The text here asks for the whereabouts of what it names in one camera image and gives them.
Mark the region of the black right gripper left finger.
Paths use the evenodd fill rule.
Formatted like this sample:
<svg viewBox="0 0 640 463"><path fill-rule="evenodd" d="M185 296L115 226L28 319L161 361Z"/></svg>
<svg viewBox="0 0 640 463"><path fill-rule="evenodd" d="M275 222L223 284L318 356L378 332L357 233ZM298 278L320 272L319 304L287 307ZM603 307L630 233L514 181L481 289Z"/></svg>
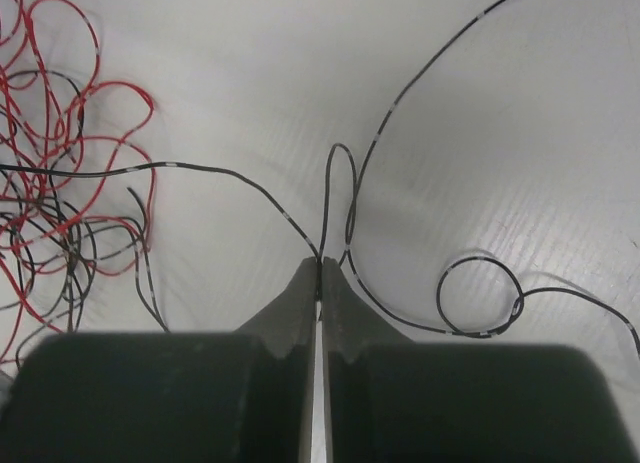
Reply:
<svg viewBox="0 0 640 463"><path fill-rule="evenodd" d="M229 332L44 339L1 408L5 462L306 462L317 264Z"/></svg>

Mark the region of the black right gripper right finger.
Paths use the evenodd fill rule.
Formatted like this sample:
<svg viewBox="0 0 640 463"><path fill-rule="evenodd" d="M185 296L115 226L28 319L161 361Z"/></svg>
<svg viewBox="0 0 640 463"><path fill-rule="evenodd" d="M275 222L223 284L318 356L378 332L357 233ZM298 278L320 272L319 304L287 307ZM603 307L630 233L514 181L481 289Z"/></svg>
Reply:
<svg viewBox="0 0 640 463"><path fill-rule="evenodd" d="M608 385L559 345L418 343L322 265L331 462L635 462Z"/></svg>

